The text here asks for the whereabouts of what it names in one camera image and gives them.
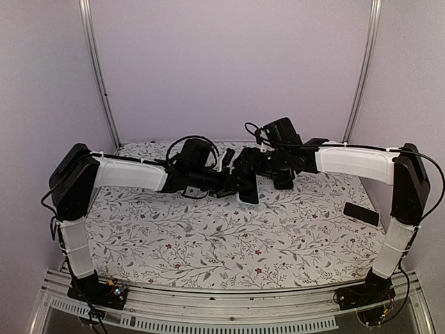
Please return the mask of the phone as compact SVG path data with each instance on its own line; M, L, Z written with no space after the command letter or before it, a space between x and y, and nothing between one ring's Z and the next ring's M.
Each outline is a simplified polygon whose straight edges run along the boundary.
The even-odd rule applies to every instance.
M237 192L237 200L239 203L246 205L258 205L259 194L257 188L256 175L246 182L242 182Z

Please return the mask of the black smartphone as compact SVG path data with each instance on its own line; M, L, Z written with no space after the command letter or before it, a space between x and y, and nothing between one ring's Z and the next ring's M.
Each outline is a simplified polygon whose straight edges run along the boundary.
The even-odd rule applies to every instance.
M343 214L349 218L361 221L374 227L378 227L379 225L379 213L351 202L347 202L344 205Z

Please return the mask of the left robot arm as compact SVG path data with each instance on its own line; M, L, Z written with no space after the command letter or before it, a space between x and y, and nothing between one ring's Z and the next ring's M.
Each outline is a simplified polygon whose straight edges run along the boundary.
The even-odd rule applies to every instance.
M52 234L58 235L67 257L76 290L89 302L103 296L88 247L86 216L92 193L105 186L147 189L160 193L200 189L218 198L237 195L238 201L257 204L257 182L249 166L232 163L234 153L220 154L203 136L186 136L181 152L156 161L118 157L93 152L77 143L67 153L49 180L47 197L54 213Z

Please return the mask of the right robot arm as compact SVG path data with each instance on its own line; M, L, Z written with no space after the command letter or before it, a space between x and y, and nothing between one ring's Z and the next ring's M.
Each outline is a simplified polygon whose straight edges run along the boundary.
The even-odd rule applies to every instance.
M302 142L289 118L253 132L257 146L243 148L233 167L247 176L255 192L256 176L272 179L276 189L292 189L296 174L340 173L376 180L393 187L390 223L376 261L359 289L365 303L385 294L390 278L414 240L425 216L430 181L416 146L376 148L337 143L325 138Z

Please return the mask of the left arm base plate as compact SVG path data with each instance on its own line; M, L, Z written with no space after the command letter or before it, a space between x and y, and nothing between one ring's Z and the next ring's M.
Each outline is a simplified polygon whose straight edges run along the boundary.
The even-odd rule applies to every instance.
M73 280L67 296L93 306L123 310L127 301L128 287L117 283L83 282Z

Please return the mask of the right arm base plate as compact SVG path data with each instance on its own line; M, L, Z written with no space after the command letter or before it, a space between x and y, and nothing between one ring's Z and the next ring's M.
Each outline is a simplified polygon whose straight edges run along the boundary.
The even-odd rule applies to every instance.
M359 321L368 327L379 326L387 317L394 304L396 293L391 284L378 287L362 283L336 289L332 297L340 310L366 307L356 312Z

